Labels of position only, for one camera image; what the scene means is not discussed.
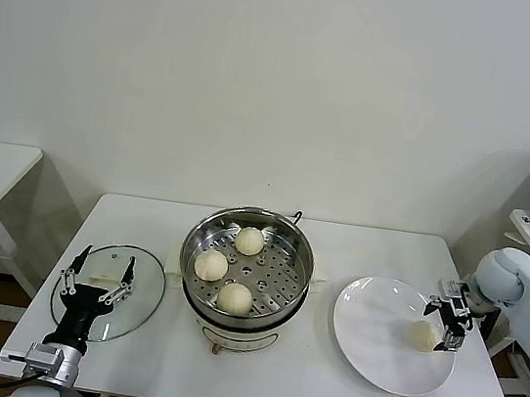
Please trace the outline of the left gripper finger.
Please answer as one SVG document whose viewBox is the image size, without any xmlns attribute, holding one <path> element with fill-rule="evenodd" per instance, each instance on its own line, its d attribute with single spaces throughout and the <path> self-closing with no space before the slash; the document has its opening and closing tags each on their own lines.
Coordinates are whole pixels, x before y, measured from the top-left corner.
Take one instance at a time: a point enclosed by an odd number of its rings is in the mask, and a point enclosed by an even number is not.
<svg viewBox="0 0 530 397">
<path fill-rule="evenodd" d="M 114 289 L 106 291 L 103 295 L 101 295 L 98 298 L 100 303 L 104 303 L 107 305 L 118 304 L 119 302 L 122 302 L 125 298 L 127 298 L 128 295 L 132 293 L 133 291 L 132 285 L 133 285 L 133 280 L 135 278 L 135 275 L 134 275 L 135 263 L 136 263 L 136 258 L 134 256 L 131 256 L 128 266 L 123 274 L 123 277 L 120 280 L 120 284 L 118 284 L 118 286 L 115 287 Z"/>
<path fill-rule="evenodd" d="M 79 281 L 79 274 L 85 261 L 92 252 L 93 245 L 89 244 L 84 250 L 71 260 L 71 263 L 60 272 L 60 296 L 76 296 L 86 284 Z"/>
</svg>

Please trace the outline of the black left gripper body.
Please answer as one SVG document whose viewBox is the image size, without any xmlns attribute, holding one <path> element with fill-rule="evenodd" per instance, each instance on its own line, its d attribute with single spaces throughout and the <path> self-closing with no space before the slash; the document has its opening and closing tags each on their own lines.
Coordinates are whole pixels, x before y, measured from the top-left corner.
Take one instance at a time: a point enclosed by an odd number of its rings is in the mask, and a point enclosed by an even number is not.
<svg viewBox="0 0 530 397">
<path fill-rule="evenodd" d="M 100 300 L 105 293 L 100 287 L 77 284 L 74 294 L 61 295 L 66 310 L 56 329 L 44 337 L 43 343 L 86 349 L 95 319 L 113 311 L 111 304 Z"/>
</svg>

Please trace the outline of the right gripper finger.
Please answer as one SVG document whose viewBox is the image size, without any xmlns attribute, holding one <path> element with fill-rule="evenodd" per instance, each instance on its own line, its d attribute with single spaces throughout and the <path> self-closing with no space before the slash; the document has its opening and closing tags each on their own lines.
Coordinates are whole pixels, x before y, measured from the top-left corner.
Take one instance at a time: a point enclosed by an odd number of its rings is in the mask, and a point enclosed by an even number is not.
<svg viewBox="0 0 530 397">
<path fill-rule="evenodd" d="M 464 330 L 451 330 L 449 328 L 445 328 L 445 332 L 443 333 L 442 340 L 438 342 L 433 348 L 433 352 L 452 352 L 457 351 L 460 349 L 460 347 L 463 345 L 464 338 L 466 336 L 466 333 Z"/>
<path fill-rule="evenodd" d="M 449 302 L 445 301 L 437 295 L 432 295 L 429 297 L 429 301 L 425 304 L 423 315 L 431 315 L 434 312 L 439 312 L 440 317 L 445 319 L 446 313 L 448 313 Z"/>
</svg>

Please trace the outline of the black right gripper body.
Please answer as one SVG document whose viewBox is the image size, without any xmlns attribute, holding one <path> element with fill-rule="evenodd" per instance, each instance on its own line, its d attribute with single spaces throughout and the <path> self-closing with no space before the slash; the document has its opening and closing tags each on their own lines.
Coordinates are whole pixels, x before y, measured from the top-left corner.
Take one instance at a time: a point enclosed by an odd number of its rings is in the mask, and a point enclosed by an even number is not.
<svg viewBox="0 0 530 397">
<path fill-rule="evenodd" d="M 441 319 L 446 330 L 455 336 L 465 336 L 472 329 L 472 318 L 467 308 L 458 309 L 450 302 L 443 302 Z"/>
</svg>

